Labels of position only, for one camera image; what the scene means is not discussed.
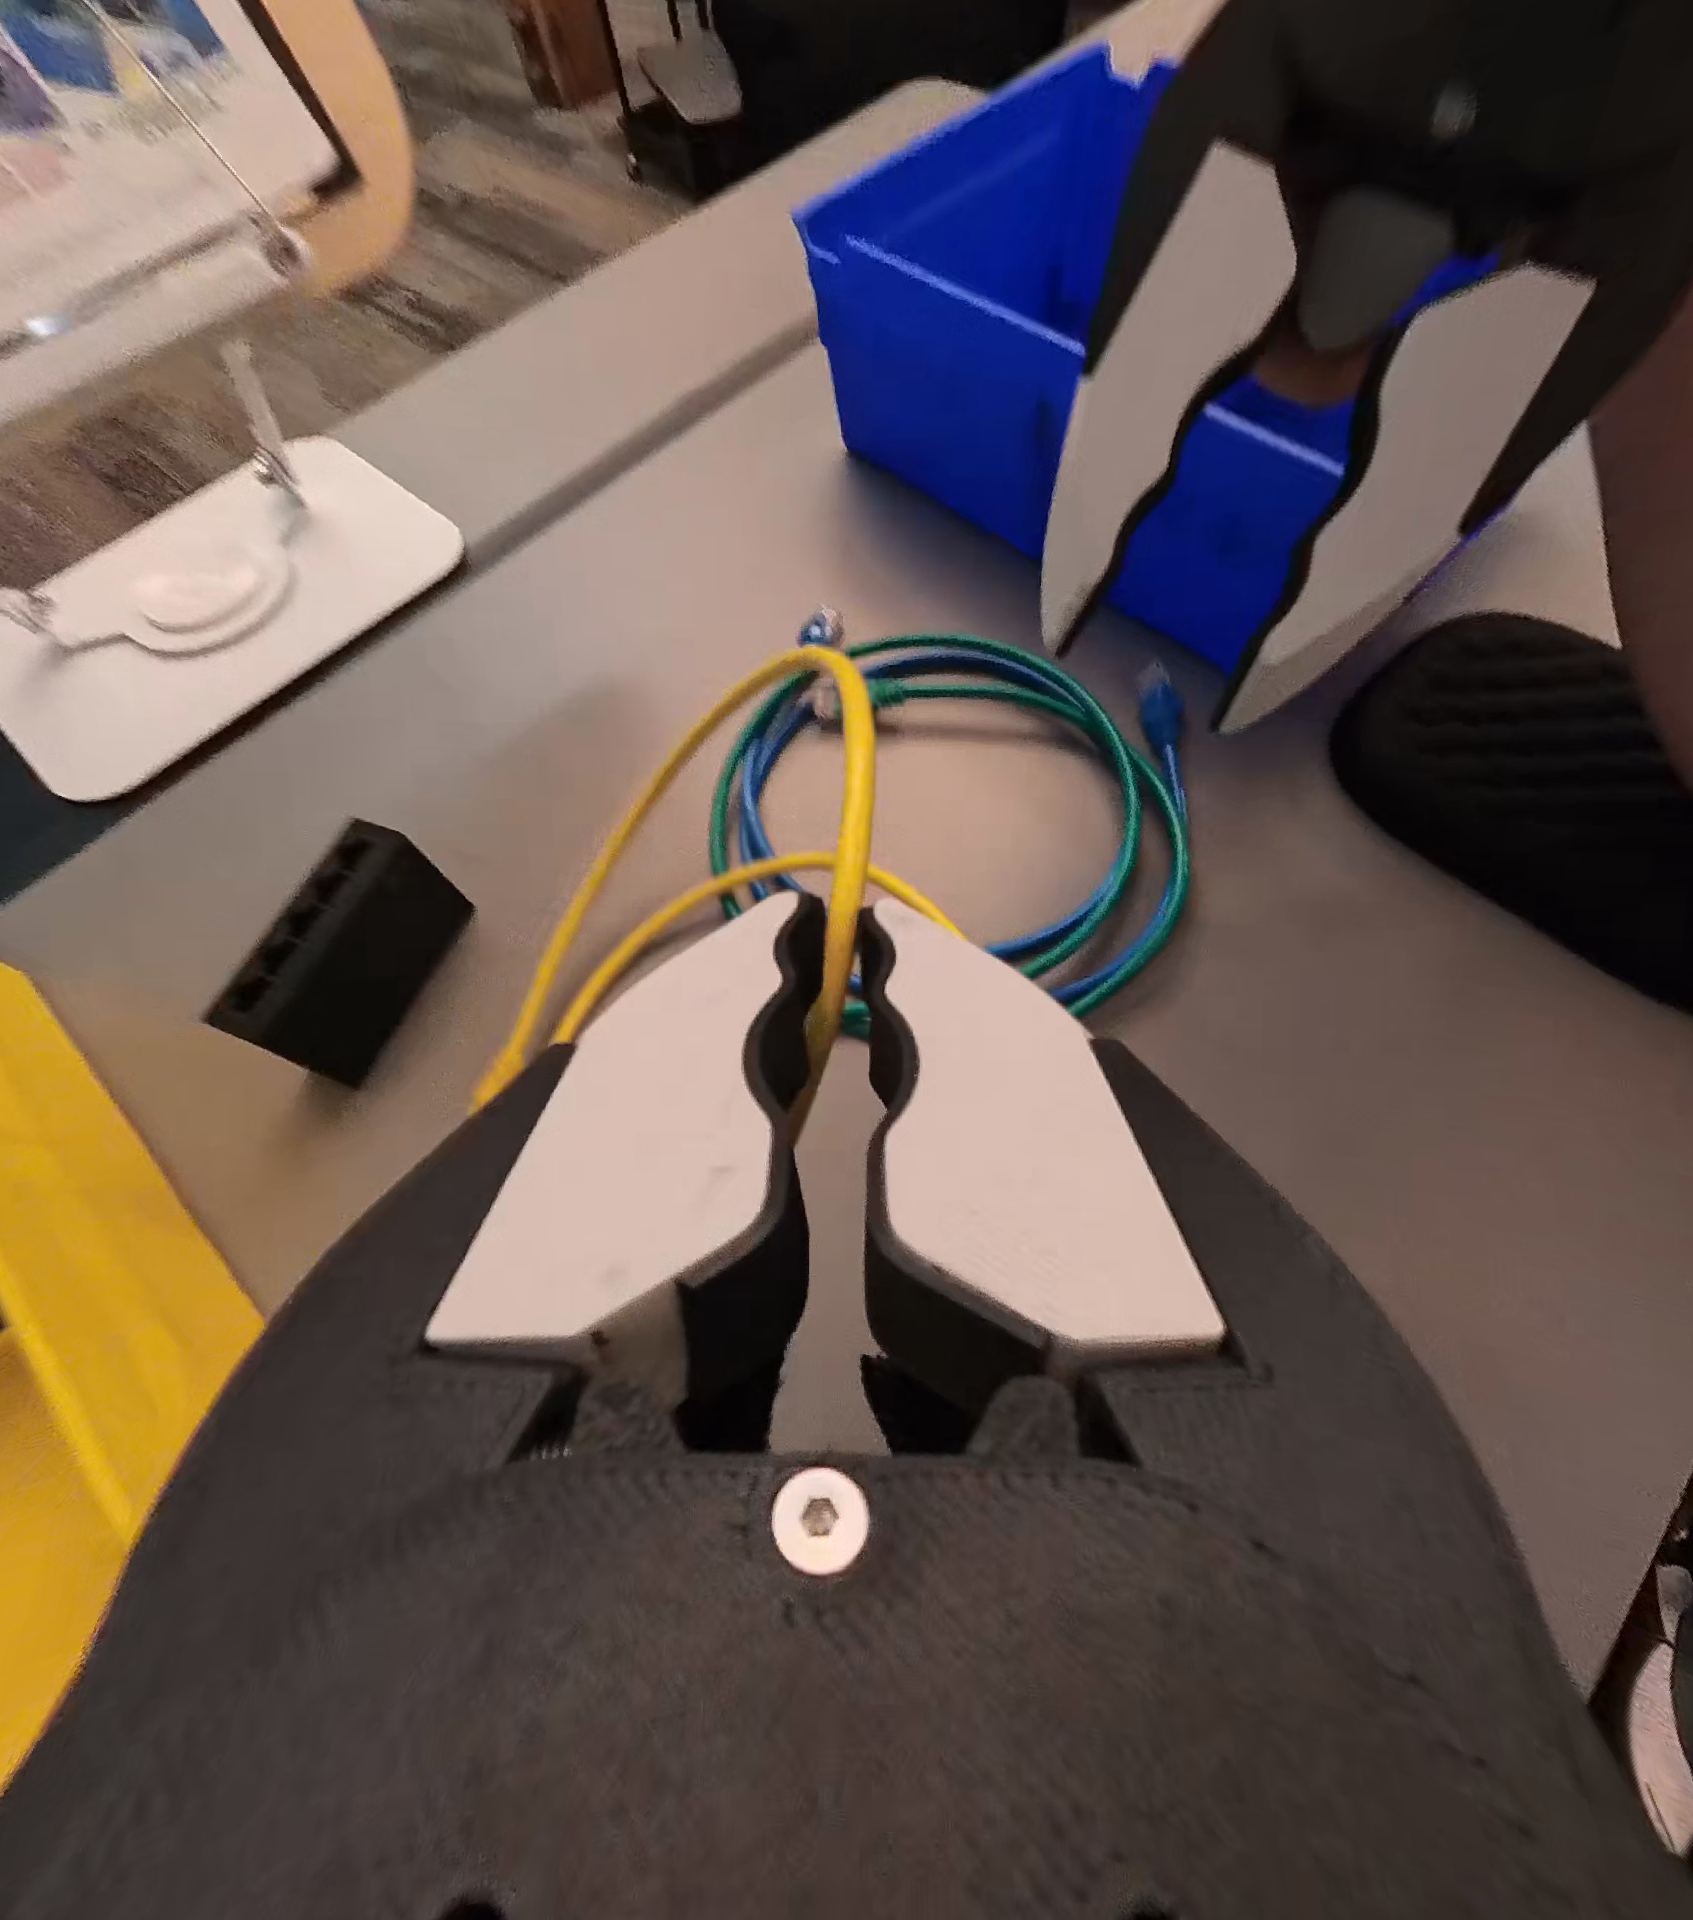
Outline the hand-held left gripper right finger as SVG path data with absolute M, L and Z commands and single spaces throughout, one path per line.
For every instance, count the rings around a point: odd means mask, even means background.
M 959 1412 L 1014 1377 L 1216 1358 L 1224 1312 L 1090 1031 L 919 909 L 859 916 L 881 1123 L 866 1153 L 866 1325 Z

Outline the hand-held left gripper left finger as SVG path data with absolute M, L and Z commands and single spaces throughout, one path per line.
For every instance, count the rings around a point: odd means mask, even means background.
M 812 1290 L 806 1016 L 812 893 L 777 893 L 544 1044 L 544 1102 L 429 1348 L 618 1377 L 669 1412 L 777 1375 Z

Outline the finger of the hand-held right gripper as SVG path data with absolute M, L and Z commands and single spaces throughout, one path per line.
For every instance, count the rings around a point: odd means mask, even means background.
M 1208 388 L 1256 347 L 1298 268 L 1268 159 L 1208 143 L 1090 370 L 1078 375 L 1059 453 L 1041 643 L 1067 649 L 1115 578 L 1123 555 Z
M 1245 657 L 1215 729 L 1290 705 L 1457 544 L 1461 521 L 1594 280 L 1518 266 L 1414 311 L 1376 379 L 1375 449 L 1314 528 L 1298 584 Z

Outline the black ethernet port hub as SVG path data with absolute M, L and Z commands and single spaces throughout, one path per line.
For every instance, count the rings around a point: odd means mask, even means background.
M 355 1092 L 468 925 L 410 834 L 348 819 L 200 1022 Z

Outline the yellow plastic bin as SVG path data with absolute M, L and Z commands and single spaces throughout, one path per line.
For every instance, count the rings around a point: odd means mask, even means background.
M 0 963 L 0 1790 L 256 1333 L 109 1088 Z

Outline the blue plastic bin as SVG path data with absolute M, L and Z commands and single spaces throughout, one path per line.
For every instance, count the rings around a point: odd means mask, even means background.
M 1030 559 L 1115 205 L 1182 59 L 1067 55 L 796 211 L 843 443 Z M 1190 423 L 1110 602 L 1216 669 L 1273 628 L 1345 491 L 1359 375 L 1281 375 L 1292 299 Z

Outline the black ribbed cushion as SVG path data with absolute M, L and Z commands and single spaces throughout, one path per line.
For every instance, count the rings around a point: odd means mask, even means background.
M 1693 1016 L 1693 790 L 1618 647 L 1527 612 L 1435 622 L 1347 696 L 1326 755 L 1435 872 Z

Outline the black chair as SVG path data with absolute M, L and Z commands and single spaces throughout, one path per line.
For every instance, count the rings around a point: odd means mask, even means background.
M 618 79 L 627 173 L 686 202 L 741 175 L 741 95 L 710 0 L 596 5 Z

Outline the white display stand base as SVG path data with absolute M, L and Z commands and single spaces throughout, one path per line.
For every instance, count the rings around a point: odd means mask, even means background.
M 0 584 L 0 735 L 67 803 L 142 790 L 435 586 L 463 528 L 216 347 L 252 459 L 40 586 Z

